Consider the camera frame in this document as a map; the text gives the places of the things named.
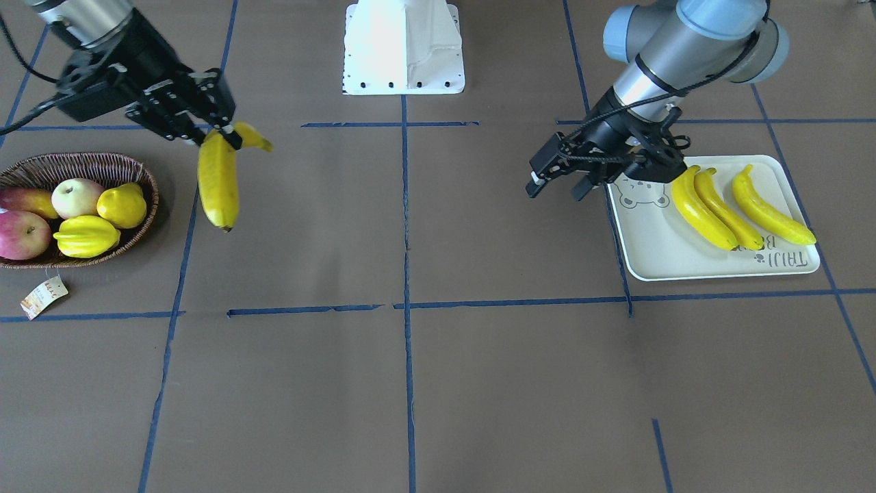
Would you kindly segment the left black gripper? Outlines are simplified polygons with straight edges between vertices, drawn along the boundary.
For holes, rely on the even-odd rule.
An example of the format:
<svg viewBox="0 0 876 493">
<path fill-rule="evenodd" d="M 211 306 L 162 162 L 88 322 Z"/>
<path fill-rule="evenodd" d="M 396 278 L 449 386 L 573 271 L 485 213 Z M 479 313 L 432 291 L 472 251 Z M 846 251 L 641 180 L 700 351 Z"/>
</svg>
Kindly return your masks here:
<svg viewBox="0 0 876 493">
<path fill-rule="evenodd" d="M 623 168 L 639 150 L 638 141 L 621 122 L 621 113 L 629 110 L 644 121 L 659 122 L 673 106 L 676 105 L 659 99 L 657 116 L 639 116 L 639 107 L 626 107 L 611 88 L 598 100 L 577 132 L 567 136 L 554 132 L 532 156 L 526 194 L 535 199 L 546 188 L 559 188 L 556 182 L 566 181 L 572 199 L 583 200 L 604 182 L 623 175 Z"/>
</svg>

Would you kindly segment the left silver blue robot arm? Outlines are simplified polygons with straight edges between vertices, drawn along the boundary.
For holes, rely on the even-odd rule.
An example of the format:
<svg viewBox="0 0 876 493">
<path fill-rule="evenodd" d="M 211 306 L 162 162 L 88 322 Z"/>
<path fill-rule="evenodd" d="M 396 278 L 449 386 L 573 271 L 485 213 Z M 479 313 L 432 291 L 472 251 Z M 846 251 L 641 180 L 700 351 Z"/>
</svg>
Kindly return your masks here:
<svg viewBox="0 0 876 493">
<path fill-rule="evenodd" d="M 717 80 L 756 84 L 775 74 L 788 56 L 788 32 L 770 17 L 769 1 L 656 1 L 613 12 L 605 24 L 604 52 L 625 69 L 589 110 L 581 125 L 556 132 L 530 160 L 526 194 L 573 173 L 583 178 L 572 194 L 620 177 L 669 184 L 687 169 L 686 136 L 671 127 L 681 102 Z"/>
</svg>

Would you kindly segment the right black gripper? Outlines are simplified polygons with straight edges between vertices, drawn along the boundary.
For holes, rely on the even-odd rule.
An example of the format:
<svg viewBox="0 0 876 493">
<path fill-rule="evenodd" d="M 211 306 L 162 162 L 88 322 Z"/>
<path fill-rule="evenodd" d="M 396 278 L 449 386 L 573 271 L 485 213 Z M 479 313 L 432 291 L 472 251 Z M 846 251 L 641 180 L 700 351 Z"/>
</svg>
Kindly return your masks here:
<svg viewBox="0 0 876 493">
<path fill-rule="evenodd" d="M 130 121 L 165 140 L 198 147 L 205 134 L 194 121 L 204 121 L 232 149 L 243 147 L 233 125 L 237 104 L 222 69 L 196 72 L 185 65 L 139 9 L 132 8 L 119 32 L 94 50 L 103 56 L 101 65 L 127 69 L 129 90 L 136 97 L 126 107 Z"/>
</svg>

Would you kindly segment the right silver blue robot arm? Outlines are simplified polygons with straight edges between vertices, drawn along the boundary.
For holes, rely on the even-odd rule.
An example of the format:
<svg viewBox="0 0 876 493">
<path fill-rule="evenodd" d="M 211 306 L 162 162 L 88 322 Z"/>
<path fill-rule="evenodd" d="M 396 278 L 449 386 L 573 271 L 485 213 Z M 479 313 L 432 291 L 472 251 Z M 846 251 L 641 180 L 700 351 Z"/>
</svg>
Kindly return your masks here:
<svg viewBox="0 0 876 493">
<path fill-rule="evenodd" d="M 198 72 L 129 1 L 31 1 L 52 32 L 72 48 L 54 85 L 53 103 L 85 122 L 122 109 L 130 121 L 166 140 L 200 146 L 206 122 L 233 147 L 235 101 L 221 69 Z"/>
</svg>

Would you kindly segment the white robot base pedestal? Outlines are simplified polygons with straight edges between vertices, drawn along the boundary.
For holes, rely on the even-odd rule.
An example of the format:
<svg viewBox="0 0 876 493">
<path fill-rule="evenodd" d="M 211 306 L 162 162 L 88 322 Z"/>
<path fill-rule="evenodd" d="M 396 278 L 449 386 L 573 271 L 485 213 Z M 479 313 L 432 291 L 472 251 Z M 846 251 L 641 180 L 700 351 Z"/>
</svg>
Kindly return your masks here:
<svg viewBox="0 0 876 493">
<path fill-rule="evenodd" d="M 459 94 L 459 12 L 447 1 L 359 1 L 345 12 L 342 93 Z"/>
</svg>

